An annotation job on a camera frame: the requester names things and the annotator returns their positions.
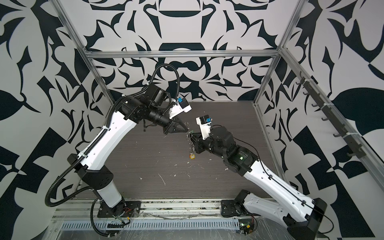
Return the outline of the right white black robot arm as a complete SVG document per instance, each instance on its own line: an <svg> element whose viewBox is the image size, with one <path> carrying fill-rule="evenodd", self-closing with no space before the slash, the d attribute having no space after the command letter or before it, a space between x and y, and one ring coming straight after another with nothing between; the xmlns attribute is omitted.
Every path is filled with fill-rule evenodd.
<svg viewBox="0 0 384 240"><path fill-rule="evenodd" d="M327 204L320 198L311 199L271 171L251 150L238 145L225 127L209 134L189 133L194 152L209 153L221 158L229 170L260 187L273 200L262 200L242 190L236 201L250 214L270 219L285 227L295 240L314 240L319 234Z"/></svg>

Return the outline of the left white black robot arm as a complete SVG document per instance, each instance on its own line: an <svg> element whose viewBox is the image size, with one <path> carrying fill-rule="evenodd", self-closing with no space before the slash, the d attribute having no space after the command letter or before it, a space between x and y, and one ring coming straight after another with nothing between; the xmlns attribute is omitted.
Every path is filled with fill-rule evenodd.
<svg viewBox="0 0 384 240"><path fill-rule="evenodd" d="M80 153L68 157L81 180L109 209L120 207L124 200L105 163L127 133L145 121L151 122L151 126L162 127L165 135L188 131L178 115L189 112L191 105L185 98L177 97L171 99L166 108L161 108L169 96L170 93L150 84L138 96L122 97L109 112L106 124L94 140Z"/></svg>

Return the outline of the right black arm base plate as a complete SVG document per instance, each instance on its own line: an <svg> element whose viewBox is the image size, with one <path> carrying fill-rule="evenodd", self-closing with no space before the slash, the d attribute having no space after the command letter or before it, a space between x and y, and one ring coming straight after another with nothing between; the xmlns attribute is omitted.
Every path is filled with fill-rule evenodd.
<svg viewBox="0 0 384 240"><path fill-rule="evenodd" d="M259 217L260 215L250 213L244 207L244 201L221 200L221 216L223 218L232 218L232 217L246 217L246 216Z"/></svg>

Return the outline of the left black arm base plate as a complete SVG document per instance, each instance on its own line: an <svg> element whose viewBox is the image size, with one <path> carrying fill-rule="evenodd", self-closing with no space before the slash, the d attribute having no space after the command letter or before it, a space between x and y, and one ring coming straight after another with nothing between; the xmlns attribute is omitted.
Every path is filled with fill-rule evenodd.
<svg viewBox="0 0 384 240"><path fill-rule="evenodd" d="M98 218L113 218L116 216L126 218L134 217L141 211L141 201L120 201L115 207L110 208L104 201L99 206Z"/></svg>

